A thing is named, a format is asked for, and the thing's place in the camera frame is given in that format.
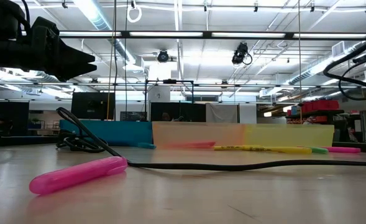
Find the metal pole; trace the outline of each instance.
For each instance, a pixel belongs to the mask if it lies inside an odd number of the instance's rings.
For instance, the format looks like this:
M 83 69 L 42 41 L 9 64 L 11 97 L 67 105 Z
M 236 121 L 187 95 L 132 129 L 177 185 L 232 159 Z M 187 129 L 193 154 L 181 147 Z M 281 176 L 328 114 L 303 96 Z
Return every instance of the metal pole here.
M 145 80 L 145 87 L 144 87 L 144 114 L 148 120 L 148 114 L 147 114 L 147 83 L 148 83 L 148 80 Z
M 193 95 L 193 103 L 194 103 L 194 81 L 191 81 L 191 84 L 192 84 L 192 95 Z

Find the highlighter cap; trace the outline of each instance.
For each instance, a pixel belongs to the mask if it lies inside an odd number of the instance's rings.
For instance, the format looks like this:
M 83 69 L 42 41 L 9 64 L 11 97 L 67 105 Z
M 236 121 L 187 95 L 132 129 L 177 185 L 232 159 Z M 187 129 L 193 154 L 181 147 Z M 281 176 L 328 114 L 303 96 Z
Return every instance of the highlighter cap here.
M 329 153 L 329 151 L 327 149 L 324 148 L 320 148 L 320 147 L 310 147 L 311 151 L 313 153 L 318 153 L 318 154 L 327 154 Z

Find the table surface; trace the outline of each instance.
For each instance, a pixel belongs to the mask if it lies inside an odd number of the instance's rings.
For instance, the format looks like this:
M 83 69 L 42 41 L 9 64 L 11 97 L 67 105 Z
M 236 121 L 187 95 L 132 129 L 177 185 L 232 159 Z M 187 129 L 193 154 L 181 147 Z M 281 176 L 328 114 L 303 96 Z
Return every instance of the table surface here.
M 366 154 L 117 149 L 136 162 L 251 164 L 366 161 Z M 0 223 L 366 223 L 366 167 L 289 166 L 246 172 L 127 168 L 46 196 L 35 176 L 107 157 L 54 145 L 0 147 Z

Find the black monitor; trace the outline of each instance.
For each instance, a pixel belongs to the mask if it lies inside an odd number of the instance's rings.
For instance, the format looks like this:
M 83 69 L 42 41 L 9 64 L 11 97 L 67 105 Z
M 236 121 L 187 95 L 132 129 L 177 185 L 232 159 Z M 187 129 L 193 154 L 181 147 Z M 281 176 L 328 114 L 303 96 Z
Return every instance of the black monitor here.
M 113 119 L 114 93 L 73 93 L 71 112 L 80 119 Z

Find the coiled black cable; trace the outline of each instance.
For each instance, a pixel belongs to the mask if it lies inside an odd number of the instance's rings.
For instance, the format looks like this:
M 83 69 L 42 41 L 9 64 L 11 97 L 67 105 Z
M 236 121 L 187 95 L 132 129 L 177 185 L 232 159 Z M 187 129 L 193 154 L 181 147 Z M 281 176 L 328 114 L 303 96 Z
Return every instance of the coiled black cable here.
M 85 132 L 95 144 L 102 149 L 106 150 L 113 156 L 122 157 L 118 152 L 110 148 L 100 138 L 94 135 L 75 115 L 68 110 L 60 107 L 57 109 L 57 113 L 76 125 L 80 133 Z M 314 159 L 300 159 L 300 160 L 286 160 L 286 161 L 274 161 L 274 162 L 263 162 L 259 164 L 248 164 L 248 165 L 214 165 L 214 164 L 174 164 L 174 163 L 136 163 L 127 160 L 127 164 L 131 167 L 141 167 L 149 169 L 179 169 L 179 170 L 215 170 L 215 171 L 244 171 L 263 169 L 269 167 L 280 167 L 280 166 L 297 166 L 297 165 L 332 165 L 332 166 L 366 166 L 366 162 L 355 162 L 355 161 L 327 161 L 327 160 L 314 160 Z
M 357 50 L 351 52 L 350 54 L 346 55 L 345 57 L 342 57 L 340 58 L 339 60 L 335 61 L 335 62 L 332 62 L 330 65 L 328 65 L 325 70 L 323 71 L 323 74 L 326 76 L 326 77 L 329 77 L 329 78 L 335 78 L 337 80 L 339 80 L 340 82 L 341 81 L 345 81 L 345 82 L 349 82 L 349 83 L 354 83 L 354 84 L 357 84 L 357 85 L 360 85 L 360 86 L 365 86 L 366 87 L 366 83 L 363 82 L 363 81 L 360 81 L 360 80 L 355 80 L 353 78 L 347 78 L 347 77 L 342 77 L 342 76 L 339 76 L 339 75 L 333 75 L 331 73 L 329 73 L 329 71 L 334 68 L 336 65 L 339 65 L 343 62 L 346 62 L 356 56 L 358 56 L 359 54 L 361 54 L 362 52 L 364 52 L 366 50 L 366 43 L 363 44 L 363 46 L 359 47 Z M 340 92 L 348 97 L 349 99 L 351 100 L 366 100 L 366 98 L 353 98 L 349 95 L 346 95 L 346 93 L 344 92 L 344 90 L 340 87 L 339 88 Z
M 361 62 L 359 62 L 359 63 L 357 63 L 357 64 L 355 64 L 355 65 L 353 65 L 353 66 L 351 66 L 349 69 L 347 69 L 347 70 L 343 73 L 342 77 L 345 77 L 345 75 L 347 75 L 347 74 L 348 74 L 348 72 L 349 72 L 349 71 L 351 71 L 353 68 L 356 68 L 356 67 L 358 67 L 359 65 L 362 65 L 362 64 L 364 64 L 364 63 L 366 63 L 366 59 L 365 59 L 365 60 L 363 60 L 363 61 L 361 61 Z M 340 91 L 341 91 L 341 93 L 342 93 L 345 97 L 347 97 L 348 99 L 351 99 L 351 100 L 366 100 L 366 97 L 363 97 L 363 98 L 353 97 L 353 96 L 348 95 L 345 91 L 343 91 L 343 89 L 342 89 L 342 80 L 339 80 L 339 90 L 340 90 Z
M 80 134 L 77 135 L 69 131 L 61 130 L 58 137 L 60 140 L 56 144 L 57 148 L 68 146 L 71 151 L 88 152 L 88 153 L 99 153 L 105 151 L 105 149 L 101 148 L 96 143 L 90 141 L 88 139 L 89 136 Z

